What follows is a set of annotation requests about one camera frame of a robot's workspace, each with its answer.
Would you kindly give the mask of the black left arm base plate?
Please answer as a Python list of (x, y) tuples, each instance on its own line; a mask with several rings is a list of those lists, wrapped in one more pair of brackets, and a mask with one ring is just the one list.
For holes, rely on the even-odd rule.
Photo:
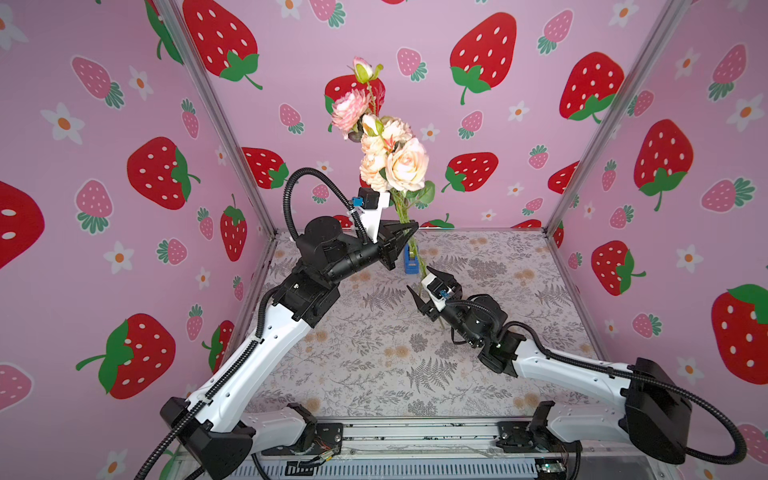
[(311, 427), (290, 446), (277, 446), (261, 452), (267, 457), (314, 457), (325, 452), (338, 453), (343, 443), (344, 424), (321, 422)]

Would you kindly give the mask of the blue tape dispenser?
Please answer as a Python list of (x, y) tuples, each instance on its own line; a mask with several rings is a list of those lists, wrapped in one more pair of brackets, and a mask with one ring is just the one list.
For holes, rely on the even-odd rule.
[(409, 241), (404, 248), (404, 270), (406, 274), (421, 274), (421, 260), (418, 248)]

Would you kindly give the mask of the aluminium corner post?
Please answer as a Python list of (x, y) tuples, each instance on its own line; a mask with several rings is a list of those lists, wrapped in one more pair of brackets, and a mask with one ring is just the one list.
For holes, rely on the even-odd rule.
[(176, 1), (157, 1), (159, 11), (164, 17), (164, 23), (175, 43), (189, 75), (201, 97), (205, 109), (211, 119), (221, 144), (227, 152), (230, 163), (240, 180), (249, 201), (259, 217), (265, 234), (273, 240), (277, 229), (270, 218), (267, 208), (259, 194), (259, 188), (231, 128), (221, 102), (216, 95), (208, 77), (208, 71), (198, 57), (197, 49), (184, 24), (181, 7)]
[(580, 163), (566, 188), (565, 194), (562, 196), (549, 223), (543, 230), (547, 240), (554, 239), (556, 227), (564, 220), (575, 196), (579, 193), (594, 164), (610, 142), (614, 128), (624, 118), (625, 110), (633, 95), (651, 73), (655, 62), (663, 53), (689, 7), (689, 1), (673, 0), (667, 1), (664, 8), (660, 11), (631, 69), (626, 74), (625, 81), (620, 87), (616, 99), (587, 145)]

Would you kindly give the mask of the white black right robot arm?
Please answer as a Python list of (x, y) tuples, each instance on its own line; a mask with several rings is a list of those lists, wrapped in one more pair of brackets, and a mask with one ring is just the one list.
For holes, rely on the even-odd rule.
[(490, 371), (553, 383), (607, 408), (585, 421), (547, 408), (540, 424), (549, 435), (565, 443), (605, 436), (660, 462), (684, 463), (692, 406), (654, 362), (607, 363), (548, 349), (530, 326), (509, 320), (490, 295), (465, 299), (455, 278), (436, 269), (410, 294), (420, 314), (445, 321)]

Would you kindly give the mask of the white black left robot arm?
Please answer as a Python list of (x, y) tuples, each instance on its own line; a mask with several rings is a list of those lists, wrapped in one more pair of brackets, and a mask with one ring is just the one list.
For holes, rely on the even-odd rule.
[(341, 282), (381, 263), (392, 270), (415, 221), (382, 220), (374, 233), (344, 233), (338, 219), (313, 219), (295, 239), (301, 254), (291, 273), (261, 298), (255, 330), (220, 370), (188, 398), (170, 398), (161, 416), (176, 440), (197, 461), (190, 478), (225, 479), (252, 454), (286, 447), (312, 448), (316, 418), (298, 403), (244, 421), (251, 398), (283, 357), (308, 335), (340, 297)]

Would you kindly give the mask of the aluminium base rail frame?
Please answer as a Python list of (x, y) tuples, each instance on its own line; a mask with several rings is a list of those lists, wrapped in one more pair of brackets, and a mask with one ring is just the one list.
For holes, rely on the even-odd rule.
[(674, 466), (634, 447), (580, 441), (571, 454), (504, 453), (497, 424), (511, 418), (333, 418), (344, 424), (338, 453), (314, 457), (246, 454), (232, 479), (680, 479)]

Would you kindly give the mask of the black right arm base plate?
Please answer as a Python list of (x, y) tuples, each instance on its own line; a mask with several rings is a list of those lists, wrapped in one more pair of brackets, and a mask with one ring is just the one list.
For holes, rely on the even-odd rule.
[(546, 420), (502, 421), (497, 427), (495, 446), (504, 453), (571, 454), (582, 450), (579, 441), (564, 442), (556, 437)]

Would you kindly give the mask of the aluminium corner post right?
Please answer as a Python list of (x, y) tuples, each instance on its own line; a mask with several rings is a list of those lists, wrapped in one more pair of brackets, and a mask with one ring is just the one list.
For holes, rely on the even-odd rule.
[(594, 164), (610, 142), (614, 128), (624, 118), (625, 110), (633, 95), (651, 73), (655, 62), (663, 53), (689, 7), (689, 1), (673, 0), (667, 1), (664, 8), (660, 11), (631, 69), (626, 74), (625, 81), (620, 87), (616, 99), (587, 145), (580, 163), (566, 188), (565, 194), (562, 196), (549, 223), (543, 230), (547, 240), (554, 239), (556, 227), (564, 220), (575, 196), (579, 193)]

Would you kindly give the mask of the aluminium corner post left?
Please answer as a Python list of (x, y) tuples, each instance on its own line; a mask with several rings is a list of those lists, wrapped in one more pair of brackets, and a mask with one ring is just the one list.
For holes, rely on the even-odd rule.
[(211, 119), (221, 144), (227, 152), (230, 163), (240, 180), (249, 201), (259, 217), (265, 234), (273, 240), (277, 229), (270, 218), (267, 208), (259, 194), (259, 188), (231, 128), (221, 102), (216, 95), (208, 77), (208, 71), (198, 57), (197, 49), (184, 24), (181, 7), (176, 1), (157, 1), (159, 11), (164, 17), (164, 23), (175, 43), (189, 75), (201, 97), (205, 109)]

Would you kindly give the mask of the pink artificial flower bouquet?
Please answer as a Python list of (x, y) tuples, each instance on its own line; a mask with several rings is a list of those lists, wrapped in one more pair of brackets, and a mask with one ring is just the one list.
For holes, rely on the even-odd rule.
[(380, 80), (383, 66), (356, 56), (350, 70), (344, 85), (326, 87), (330, 128), (361, 146), (360, 179), (366, 187), (387, 193), (398, 219), (406, 223), (410, 209), (431, 193), (426, 147), (407, 122), (381, 114), (386, 93)]

